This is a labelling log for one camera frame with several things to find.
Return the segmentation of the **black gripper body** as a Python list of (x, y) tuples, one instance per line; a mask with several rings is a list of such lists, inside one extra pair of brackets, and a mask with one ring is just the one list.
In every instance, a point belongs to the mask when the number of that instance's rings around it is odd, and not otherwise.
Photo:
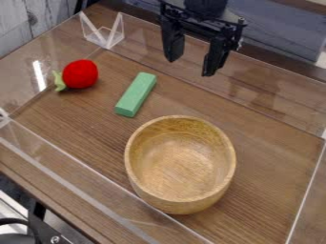
[(210, 39), (224, 35), (230, 49), (240, 48), (246, 19), (228, 9), (228, 0), (159, 0), (159, 22), (166, 16), (179, 22), (182, 31)]

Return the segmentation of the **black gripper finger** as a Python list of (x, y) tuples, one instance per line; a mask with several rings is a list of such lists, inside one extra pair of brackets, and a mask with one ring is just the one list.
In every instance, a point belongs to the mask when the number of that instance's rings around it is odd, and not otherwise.
[(230, 54), (227, 39), (223, 36), (215, 36), (210, 40), (208, 52), (203, 58), (202, 76), (212, 76), (224, 66)]
[(164, 56), (175, 62), (184, 51), (184, 34), (179, 22), (166, 16), (160, 17), (162, 43)]

